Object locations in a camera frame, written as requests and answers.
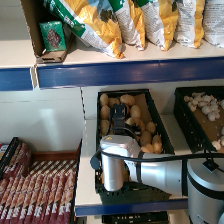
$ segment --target green snack bag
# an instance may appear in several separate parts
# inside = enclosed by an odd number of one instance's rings
[[[40,23],[46,51],[65,51],[66,44],[62,23],[59,21]]]

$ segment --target shelf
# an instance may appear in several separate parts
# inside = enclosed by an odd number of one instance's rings
[[[189,153],[186,140],[173,115],[162,116],[168,135],[176,154]],[[150,201],[147,203],[103,205],[100,195],[95,192],[95,171],[90,166],[90,159],[96,151],[96,120],[86,120],[79,163],[75,212],[77,217],[89,215],[109,215],[122,213],[142,213],[187,209],[187,198],[172,197],[168,201]]]
[[[24,19],[0,19],[0,91],[32,90],[35,64]]]
[[[170,224],[190,224],[187,210],[168,211]],[[78,219],[78,224],[102,224],[101,216],[88,216]]]
[[[224,49],[202,41],[200,49],[174,43],[167,52],[124,45],[126,58],[111,58],[76,40],[64,63],[38,64],[40,88],[122,85],[224,78]]]

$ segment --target blue shelf edge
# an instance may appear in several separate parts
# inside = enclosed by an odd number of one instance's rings
[[[75,215],[83,217],[89,215],[130,214],[182,209],[188,209],[187,199],[150,201],[135,204],[75,206]]]
[[[38,67],[40,88],[224,79],[224,57]]]
[[[0,91],[33,90],[30,68],[0,69]]]

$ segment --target yellow snack bag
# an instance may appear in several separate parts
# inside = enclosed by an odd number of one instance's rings
[[[109,0],[117,17],[122,39],[135,45],[138,50],[145,48],[145,25],[142,10],[133,0]]]
[[[179,18],[174,39],[183,46],[199,48],[204,36],[202,13],[205,0],[178,0]]]
[[[108,0],[40,0],[84,43],[122,58],[121,32]]]
[[[145,21],[146,37],[167,51],[173,41],[178,12],[172,0],[138,0]]]

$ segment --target chip bag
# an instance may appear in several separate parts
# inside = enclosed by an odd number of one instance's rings
[[[83,42],[122,58],[121,31],[108,0],[40,0]]]
[[[138,0],[145,22],[146,37],[167,51],[173,41],[178,12],[172,0]]]
[[[202,13],[205,0],[178,0],[179,13],[174,39],[183,46],[199,48],[204,36]]]
[[[145,48],[145,25],[142,10],[133,0],[109,0],[117,17],[122,39],[135,45],[138,50]]]
[[[205,40],[224,48],[224,1],[206,0],[203,20]]]

